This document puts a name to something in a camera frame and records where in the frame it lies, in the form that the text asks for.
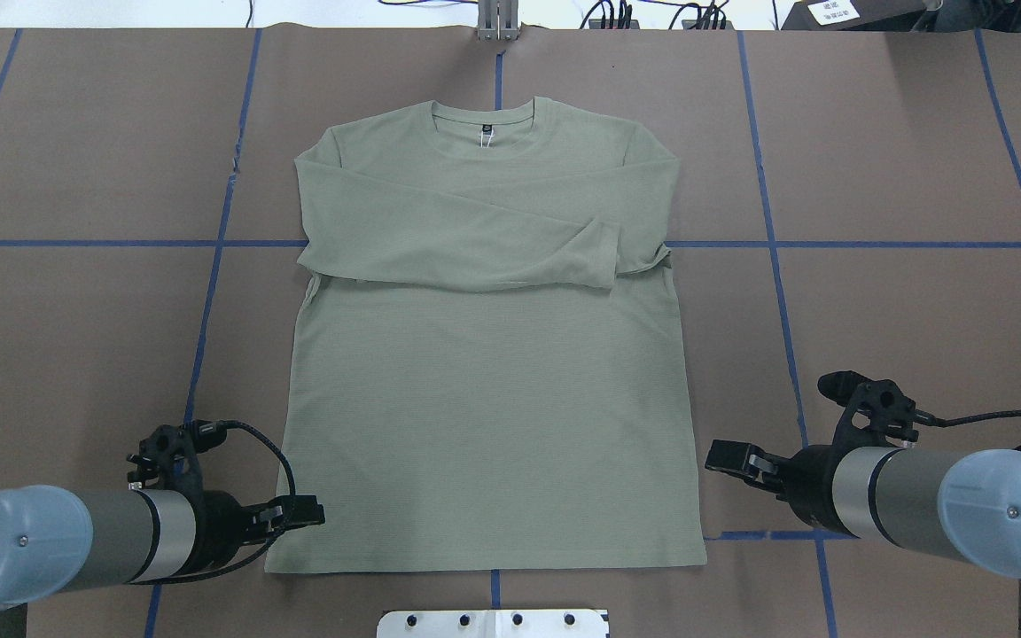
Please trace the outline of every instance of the shirt sleeve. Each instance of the shirt sleeve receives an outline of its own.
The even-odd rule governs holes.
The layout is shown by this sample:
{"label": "shirt sleeve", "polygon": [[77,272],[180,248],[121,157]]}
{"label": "shirt sleeve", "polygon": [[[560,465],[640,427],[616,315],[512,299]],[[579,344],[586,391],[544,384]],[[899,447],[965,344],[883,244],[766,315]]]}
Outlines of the shirt sleeve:
{"label": "shirt sleeve", "polygon": [[612,288],[620,226],[568,222],[340,168],[335,135],[295,160],[309,243],[334,278],[468,292],[544,284]]}
{"label": "shirt sleeve", "polygon": [[652,132],[645,129],[644,125],[634,121],[633,126],[635,128],[632,137],[628,138],[628,148],[625,149],[625,165],[676,159],[672,151],[666,149],[664,144],[652,135]]}

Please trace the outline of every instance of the clothing tag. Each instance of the clothing tag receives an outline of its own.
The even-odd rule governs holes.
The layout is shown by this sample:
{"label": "clothing tag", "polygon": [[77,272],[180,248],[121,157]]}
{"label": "clothing tag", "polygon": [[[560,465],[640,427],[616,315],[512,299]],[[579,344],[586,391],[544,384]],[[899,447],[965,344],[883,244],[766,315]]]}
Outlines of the clothing tag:
{"label": "clothing tag", "polygon": [[827,3],[811,4],[807,7],[818,23],[842,23],[861,17],[849,0],[828,0]]}
{"label": "clothing tag", "polygon": [[491,138],[494,138],[494,127],[491,125],[483,125],[483,131],[479,134],[479,146],[490,148]]}

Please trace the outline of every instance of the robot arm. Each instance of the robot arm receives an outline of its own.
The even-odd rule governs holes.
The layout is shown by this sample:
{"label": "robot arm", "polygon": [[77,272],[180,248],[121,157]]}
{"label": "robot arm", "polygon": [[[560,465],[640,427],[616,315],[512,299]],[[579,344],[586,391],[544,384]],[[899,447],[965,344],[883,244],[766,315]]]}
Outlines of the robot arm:
{"label": "robot arm", "polygon": [[[290,494],[243,506],[227,492],[203,489],[198,453],[223,443],[231,429],[250,432],[279,456]],[[129,460],[137,469],[125,492],[0,490],[0,609],[57,591],[202,581],[254,560],[287,530],[325,522],[314,496],[296,494],[277,446],[238,421],[161,426]],[[258,544],[224,567],[244,545]]]}
{"label": "robot arm", "polygon": [[[1021,581],[1021,451],[913,447],[913,425],[957,423],[916,409],[890,380],[833,373],[818,389],[845,406],[829,445],[811,445],[786,459],[758,445],[717,440],[704,468],[775,494],[812,527],[973,562]],[[858,414],[869,425],[857,427]]]}

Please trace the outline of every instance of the sticker label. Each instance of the sticker label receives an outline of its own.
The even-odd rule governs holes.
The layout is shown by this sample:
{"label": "sticker label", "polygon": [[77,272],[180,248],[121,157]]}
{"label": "sticker label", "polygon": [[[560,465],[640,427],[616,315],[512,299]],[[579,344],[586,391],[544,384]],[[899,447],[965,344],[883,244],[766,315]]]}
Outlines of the sticker label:
{"label": "sticker label", "polygon": [[828,0],[826,3],[811,4],[810,12],[818,23],[842,23],[861,17],[849,0]]}

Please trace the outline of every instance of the olive green shirt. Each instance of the olive green shirt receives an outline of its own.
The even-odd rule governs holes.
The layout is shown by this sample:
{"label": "olive green shirt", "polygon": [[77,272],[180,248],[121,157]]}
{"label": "olive green shirt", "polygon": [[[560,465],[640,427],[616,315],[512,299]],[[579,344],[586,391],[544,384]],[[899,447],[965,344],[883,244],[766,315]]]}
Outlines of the olive green shirt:
{"label": "olive green shirt", "polygon": [[327,522],[268,571],[703,565],[678,161],[644,127],[428,102],[295,163],[312,280],[284,449]]}

